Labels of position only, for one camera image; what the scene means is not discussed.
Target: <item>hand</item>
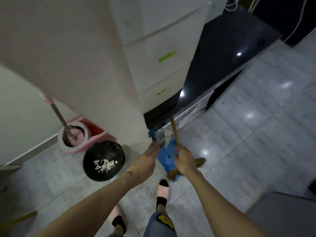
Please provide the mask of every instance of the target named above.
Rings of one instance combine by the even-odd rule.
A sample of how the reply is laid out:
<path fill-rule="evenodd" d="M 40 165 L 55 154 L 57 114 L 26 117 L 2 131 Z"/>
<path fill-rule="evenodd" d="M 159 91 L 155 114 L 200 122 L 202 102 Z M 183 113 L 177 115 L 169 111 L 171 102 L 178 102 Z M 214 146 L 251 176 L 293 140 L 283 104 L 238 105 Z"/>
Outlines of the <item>hand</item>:
<path fill-rule="evenodd" d="M 136 159 L 128 168 L 127 174 L 132 179 L 133 187 L 145 182 L 154 172 L 155 160 L 159 152 L 159 145 L 151 143 L 147 151 Z"/>
<path fill-rule="evenodd" d="M 174 163 L 181 174 L 186 176 L 188 173 L 198 170 L 191 151 L 189 151 L 182 144 L 176 145 L 175 149 L 179 155 L 174 156 Z"/>

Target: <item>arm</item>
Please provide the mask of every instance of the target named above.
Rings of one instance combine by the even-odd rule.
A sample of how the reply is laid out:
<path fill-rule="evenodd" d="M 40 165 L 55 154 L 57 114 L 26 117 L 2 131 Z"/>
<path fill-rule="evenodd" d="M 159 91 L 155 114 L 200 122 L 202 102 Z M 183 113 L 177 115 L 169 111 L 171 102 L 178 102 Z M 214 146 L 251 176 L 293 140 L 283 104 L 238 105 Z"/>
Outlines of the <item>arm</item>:
<path fill-rule="evenodd" d="M 158 152 L 159 145 L 151 144 L 127 173 L 65 211 L 39 237 L 94 236 L 121 198 L 153 174 Z"/>
<path fill-rule="evenodd" d="M 176 146 L 177 169 L 192 183 L 203 206 L 205 215 L 216 237 L 265 235 L 247 215 L 226 200 L 197 170 L 191 151 L 181 144 Z"/>

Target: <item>floor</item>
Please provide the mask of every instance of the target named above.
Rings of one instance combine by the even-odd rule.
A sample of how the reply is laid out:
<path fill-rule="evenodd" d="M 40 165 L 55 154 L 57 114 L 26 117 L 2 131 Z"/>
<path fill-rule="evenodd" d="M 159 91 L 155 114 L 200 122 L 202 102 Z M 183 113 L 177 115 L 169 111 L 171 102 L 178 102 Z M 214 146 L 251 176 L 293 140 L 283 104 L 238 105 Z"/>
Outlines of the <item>floor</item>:
<path fill-rule="evenodd" d="M 316 198 L 307 189 L 316 177 L 315 90 L 316 32 L 293 49 L 280 45 L 266 51 L 214 108 L 179 132 L 180 142 L 195 157 L 207 159 L 201 168 L 205 178 L 243 212 L 268 191 Z M 124 170 L 136 156 L 131 151 Z M 54 145 L 1 180 L 1 188 L 9 187 L 0 193 L 2 216 L 39 212 L 12 236 L 34 235 L 110 183 L 88 179 L 82 157 L 83 153 L 66 155 Z M 155 211 L 157 182 L 164 176 L 157 164 L 152 177 L 121 200 L 129 222 L 126 236 L 143 235 Z M 186 178 L 171 183 L 167 211 L 179 236 L 211 236 L 200 201 Z M 106 221 L 96 236 L 112 230 Z"/>

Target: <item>sock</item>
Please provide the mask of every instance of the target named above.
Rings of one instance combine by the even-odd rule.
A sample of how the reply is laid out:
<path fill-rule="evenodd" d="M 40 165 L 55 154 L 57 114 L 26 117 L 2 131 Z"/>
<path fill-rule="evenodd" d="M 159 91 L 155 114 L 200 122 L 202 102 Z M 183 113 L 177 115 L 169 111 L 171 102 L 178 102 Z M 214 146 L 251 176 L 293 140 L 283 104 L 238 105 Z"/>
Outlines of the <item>sock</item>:
<path fill-rule="evenodd" d="M 159 182 L 160 185 L 165 186 L 165 187 L 169 187 L 168 181 L 166 181 L 165 179 L 162 179 Z M 164 197 L 157 197 L 157 205 L 156 205 L 156 210 L 159 204 L 162 204 L 164 207 L 166 207 L 167 204 L 167 199 Z"/>
<path fill-rule="evenodd" d="M 117 226 L 117 225 L 120 225 L 123 227 L 123 234 L 125 234 L 126 232 L 126 225 L 124 223 L 124 220 L 123 218 L 119 215 L 119 216 L 116 216 L 113 221 L 112 221 L 112 225 L 114 226 L 114 228 Z"/>

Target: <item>forearm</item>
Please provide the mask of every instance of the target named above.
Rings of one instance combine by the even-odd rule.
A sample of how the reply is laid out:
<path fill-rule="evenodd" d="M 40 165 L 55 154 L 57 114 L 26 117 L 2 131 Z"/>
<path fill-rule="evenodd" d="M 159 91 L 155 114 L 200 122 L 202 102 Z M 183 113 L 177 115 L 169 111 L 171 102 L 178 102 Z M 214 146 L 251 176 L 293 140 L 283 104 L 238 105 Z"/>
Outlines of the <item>forearm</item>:
<path fill-rule="evenodd" d="M 114 206 L 133 187 L 129 173 L 126 173 L 65 211 L 39 236 L 94 236 Z"/>
<path fill-rule="evenodd" d="M 187 178 L 199 196 L 216 237 L 265 236 L 245 214 L 227 201 L 199 171 L 192 171 L 187 175 Z"/>

